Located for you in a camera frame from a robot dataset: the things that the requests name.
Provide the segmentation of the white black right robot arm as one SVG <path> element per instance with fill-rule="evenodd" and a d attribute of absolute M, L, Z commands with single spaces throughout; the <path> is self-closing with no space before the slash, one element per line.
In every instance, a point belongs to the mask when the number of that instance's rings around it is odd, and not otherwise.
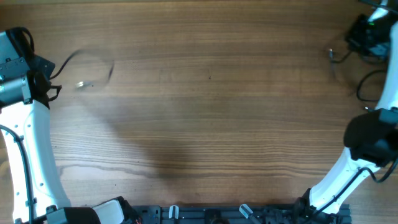
<path fill-rule="evenodd" d="M 367 177 L 397 167 L 397 1 L 368 1 L 370 16 L 360 15 L 345 34 L 350 52 L 388 61 L 386 80 L 374 110 L 353 118 L 343 138 L 344 150 L 329 173 L 298 198 L 294 213 L 314 220 L 338 213 L 344 200 Z"/>

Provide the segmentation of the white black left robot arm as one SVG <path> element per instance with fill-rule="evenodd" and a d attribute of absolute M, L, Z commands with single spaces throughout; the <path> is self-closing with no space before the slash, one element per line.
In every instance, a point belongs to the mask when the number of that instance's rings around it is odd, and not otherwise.
<path fill-rule="evenodd" d="M 15 223 L 40 223 L 49 208 L 70 206 L 50 142 L 48 91 L 54 63 L 35 54 L 25 27 L 1 32 L 1 134 L 14 189 Z"/>

